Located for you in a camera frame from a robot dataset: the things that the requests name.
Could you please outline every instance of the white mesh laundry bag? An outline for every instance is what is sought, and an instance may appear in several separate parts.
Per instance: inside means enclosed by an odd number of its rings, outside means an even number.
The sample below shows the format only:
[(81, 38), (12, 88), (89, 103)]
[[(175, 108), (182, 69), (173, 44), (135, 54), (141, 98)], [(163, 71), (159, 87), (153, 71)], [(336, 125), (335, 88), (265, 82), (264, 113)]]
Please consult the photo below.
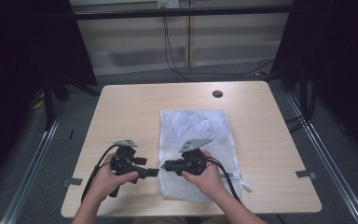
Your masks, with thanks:
[[(239, 197), (242, 186), (250, 188), (241, 179), (240, 167), (237, 162), (234, 139), (228, 124), (225, 110), (164, 110), (161, 111), (161, 134), (159, 138), (160, 166), (169, 160), (182, 158), (179, 149), (187, 140), (209, 138), (213, 141), (201, 147), (208, 150), (214, 158), (219, 160), (226, 171), (232, 174), (231, 182)], [(180, 198), (195, 202), (211, 202), (196, 185), (187, 182), (176, 172), (160, 169), (160, 189), (164, 196)], [(222, 178), (226, 189), (230, 192), (226, 179)]]

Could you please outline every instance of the black metal pole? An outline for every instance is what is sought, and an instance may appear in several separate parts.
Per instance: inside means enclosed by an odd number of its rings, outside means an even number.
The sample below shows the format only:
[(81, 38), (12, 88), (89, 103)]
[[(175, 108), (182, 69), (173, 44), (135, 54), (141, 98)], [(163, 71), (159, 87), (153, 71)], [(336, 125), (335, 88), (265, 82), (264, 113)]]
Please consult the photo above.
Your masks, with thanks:
[(269, 14), (288, 13), (292, 6), (270, 7), (203, 7), (203, 8), (170, 8), (170, 9), (145, 9), (125, 11), (88, 11), (71, 14), (57, 15), (30, 15), (34, 19), (57, 19), (57, 20), (105, 20), (105, 19), (128, 19), (128, 18), (152, 18), (152, 17), (180, 17), (180, 16), (212, 16), (212, 15), (235, 15), (235, 14)]

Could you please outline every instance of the black power cord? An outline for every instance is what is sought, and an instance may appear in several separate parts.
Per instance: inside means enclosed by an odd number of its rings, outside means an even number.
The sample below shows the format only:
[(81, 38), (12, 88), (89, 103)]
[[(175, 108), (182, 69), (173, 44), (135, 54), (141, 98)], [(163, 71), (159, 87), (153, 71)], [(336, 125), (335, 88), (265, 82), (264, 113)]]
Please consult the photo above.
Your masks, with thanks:
[(289, 122), (292, 122), (297, 119), (302, 119), (295, 127), (293, 127), (292, 129), (289, 130), (290, 133), (297, 131), (302, 126), (304, 126), (310, 122), (310, 118), (312, 117), (313, 112), (315, 111), (316, 95), (317, 95), (316, 88), (314, 85), (312, 85), (312, 95), (310, 98), (310, 105), (308, 106), (308, 117), (307, 118), (305, 118), (303, 115), (300, 115), (296, 118), (288, 119), (285, 121), (286, 123), (289, 123)]
[(242, 203), (240, 197), (238, 197), (237, 192), (236, 192), (235, 189), (234, 189), (234, 186), (232, 185), (231, 179), (229, 178), (229, 175), (228, 175), (228, 173), (226, 172), (226, 169), (223, 167), (223, 164), (220, 163), (220, 161), (218, 161), (217, 159), (215, 159), (215, 158), (213, 158), (213, 157), (206, 157), (206, 161), (211, 162), (211, 163), (217, 165), (217, 166), (223, 171), (223, 174), (225, 175), (225, 178), (226, 178), (226, 180), (227, 180), (227, 182), (228, 182), (229, 189), (231, 190), (232, 196), (233, 196), (238, 202)]
[[(165, 35), (165, 60), (167, 62), (167, 65), (170, 67), (170, 69), (178, 74), (179, 76), (181, 76), (183, 79), (186, 79), (188, 81), (192, 81), (192, 82), (198, 82), (197, 80), (185, 77), (184, 75), (223, 75), (223, 76), (240, 76), (240, 75), (246, 75), (246, 74), (250, 74), (253, 72), (257, 72), (260, 71), (261, 68), (267, 66), (268, 64), (272, 63), (274, 61), (274, 59), (265, 59), (265, 60), (261, 60), (260, 62), (258, 62), (257, 64), (257, 68), (247, 71), (247, 72), (242, 72), (242, 73), (210, 73), (210, 72), (181, 72), (179, 71), (179, 69), (176, 67), (173, 55), (172, 55), (172, 49), (171, 49), (171, 41), (170, 41), (170, 36), (169, 36), (169, 31), (168, 31), (168, 23), (167, 23), (167, 18), (163, 17), (163, 22), (164, 22), (164, 35)], [(169, 62), (168, 59), (168, 53), (170, 53), (170, 57), (171, 57), (171, 61), (172, 61), (172, 66), (171, 63)]]
[(92, 170), (91, 175), (89, 176), (89, 181), (87, 181), (86, 187), (83, 190), (83, 194), (81, 195), (81, 202), (83, 202), (84, 197), (86, 197), (87, 192), (89, 192), (89, 189), (91, 187), (92, 184), (92, 180), (94, 179), (94, 177), (97, 175), (98, 171), (101, 169), (101, 167), (105, 166), (106, 164), (110, 163), (104, 163), (103, 165), (100, 165), (101, 162), (103, 161), (103, 158), (105, 158), (105, 156), (107, 155), (107, 153), (113, 148), (116, 147), (116, 144), (113, 144), (111, 147), (109, 147), (104, 154), (101, 156), (100, 160), (98, 161), (98, 163), (94, 166), (94, 170)]

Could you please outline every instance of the hand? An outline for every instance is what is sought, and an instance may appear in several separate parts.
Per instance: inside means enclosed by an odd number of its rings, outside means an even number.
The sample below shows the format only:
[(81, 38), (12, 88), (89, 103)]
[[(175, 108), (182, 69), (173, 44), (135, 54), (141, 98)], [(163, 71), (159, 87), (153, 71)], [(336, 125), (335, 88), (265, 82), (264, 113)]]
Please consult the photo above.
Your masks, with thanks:
[[(116, 153), (108, 154), (103, 163), (110, 162), (115, 155)], [(110, 168), (110, 163), (107, 163), (98, 171), (87, 194), (91, 194), (97, 200), (103, 201), (106, 199), (106, 196), (112, 193), (118, 186), (130, 182), (136, 177), (138, 177), (137, 172), (115, 175)]]
[[(206, 157), (212, 157), (211, 153), (206, 150), (202, 150), (202, 154)], [(206, 163), (206, 168), (201, 175), (192, 175), (186, 171), (183, 171), (182, 176), (188, 182), (197, 185), (202, 193), (208, 195), (210, 198), (216, 195), (216, 193), (227, 191), (223, 186), (219, 168), (217, 165), (211, 162)]]

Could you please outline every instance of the forearm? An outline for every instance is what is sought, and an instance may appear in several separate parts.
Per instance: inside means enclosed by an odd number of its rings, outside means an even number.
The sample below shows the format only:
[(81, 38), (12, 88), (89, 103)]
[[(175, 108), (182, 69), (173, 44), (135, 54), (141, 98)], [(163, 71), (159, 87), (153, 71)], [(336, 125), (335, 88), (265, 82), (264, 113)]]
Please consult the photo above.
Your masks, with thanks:
[(253, 214), (243, 204), (233, 198), (226, 190), (211, 197), (226, 214), (231, 224), (265, 223), (260, 217)]
[(94, 197), (92, 194), (87, 194), (76, 212), (73, 224), (96, 223), (97, 212), (101, 205), (101, 200)]

